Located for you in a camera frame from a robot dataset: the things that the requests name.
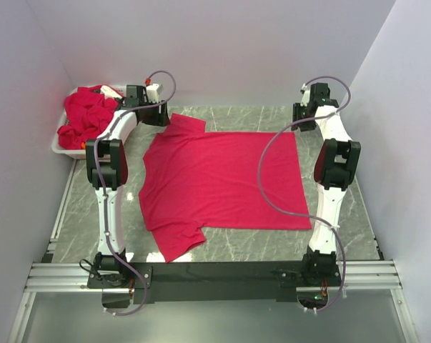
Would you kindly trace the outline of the red t shirt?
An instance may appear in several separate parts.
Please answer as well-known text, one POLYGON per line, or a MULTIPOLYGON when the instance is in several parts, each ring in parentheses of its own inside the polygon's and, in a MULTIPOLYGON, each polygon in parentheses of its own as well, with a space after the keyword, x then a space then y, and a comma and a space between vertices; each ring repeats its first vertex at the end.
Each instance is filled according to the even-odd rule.
POLYGON ((202 244, 205 227, 311 229, 293 133, 205 126, 173 114, 143 158, 139 203, 166 262, 202 244))

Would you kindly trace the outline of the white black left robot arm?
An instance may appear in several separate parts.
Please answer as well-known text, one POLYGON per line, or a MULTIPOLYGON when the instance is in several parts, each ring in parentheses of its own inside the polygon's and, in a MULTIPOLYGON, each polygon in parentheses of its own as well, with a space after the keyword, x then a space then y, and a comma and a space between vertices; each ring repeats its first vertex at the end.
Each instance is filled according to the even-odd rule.
POLYGON ((126 86, 117 98, 113 118, 95 139, 86 142, 86 173, 99 210, 98 251, 90 267, 93 278, 104 277, 113 287, 125 285, 132 275, 122 233, 122 194, 128 179, 124 142, 138 124, 169 124, 167 103, 159 99, 160 84, 126 86))

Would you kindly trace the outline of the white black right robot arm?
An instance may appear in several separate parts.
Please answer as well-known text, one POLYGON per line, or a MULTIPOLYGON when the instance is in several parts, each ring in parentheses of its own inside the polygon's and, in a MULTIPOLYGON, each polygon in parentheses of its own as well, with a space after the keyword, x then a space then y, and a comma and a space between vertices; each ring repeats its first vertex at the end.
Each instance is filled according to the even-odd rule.
POLYGON ((303 256, 300 276, 305 285, 339 286, 342 281, 337 253, 343 253, 337 238, 342 200, 355 179, 361 144, 352 140, 340 117, 340 106, 331 97, 328 84, 315 78, 303 84, 302 100, 293 105, 292 128, 318 128, 323 138, 314 165, 318 203, 314 229, 303 256))

